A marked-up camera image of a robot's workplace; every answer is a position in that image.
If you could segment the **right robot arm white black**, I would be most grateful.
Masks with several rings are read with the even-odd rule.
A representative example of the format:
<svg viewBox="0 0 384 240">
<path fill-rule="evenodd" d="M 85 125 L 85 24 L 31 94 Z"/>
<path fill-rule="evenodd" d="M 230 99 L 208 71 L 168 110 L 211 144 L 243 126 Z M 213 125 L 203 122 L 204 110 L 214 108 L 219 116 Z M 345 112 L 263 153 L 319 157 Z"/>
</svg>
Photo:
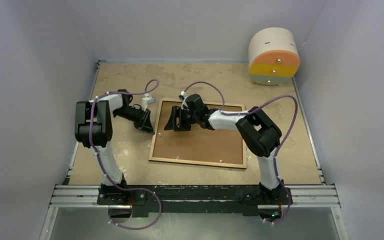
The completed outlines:
<svg viewBox="0 0 384 240">
<path fill-rule="evenodd" d="M 260 171 L 260 196 L 268 204 L 280 198 L 281 178 L 277 170 L 275 153 L 280 147 L 282 132 L 270 117 L 254 106 L 248 111 L 223 111 L 209 108 L 199 94 L 181 92 L 181 106 L 171 109 L 164 129 L 175 132 L 190 131 L 193 124 L 207 130 L 239 132 L 247 148 L 257 157 Z"/>
</svg>

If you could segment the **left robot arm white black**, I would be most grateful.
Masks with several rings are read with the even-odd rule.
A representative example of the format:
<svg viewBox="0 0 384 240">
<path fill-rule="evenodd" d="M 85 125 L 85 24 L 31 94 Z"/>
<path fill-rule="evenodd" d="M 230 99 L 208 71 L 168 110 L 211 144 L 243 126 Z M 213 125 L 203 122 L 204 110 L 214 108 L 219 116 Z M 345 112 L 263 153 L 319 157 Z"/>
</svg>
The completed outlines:
<svg viewBox="0 0 384 240">
<path fill-rule="evenodd" d="M 151 111 L 143 100 L 141 105 L 131 104 L 133 95 L 125 89 L 107 92 L 94 100 L 78 101 L 75 105 L 74 136 L 97 160 L 103 177 L 100 186 L 103 196 L 118 205 L 126 203 L 132 189 L 128 188 L 112 150 L 112 119 L 121 117 L 133 123 L 135 129 L 154 134 Z"/>
</svg>

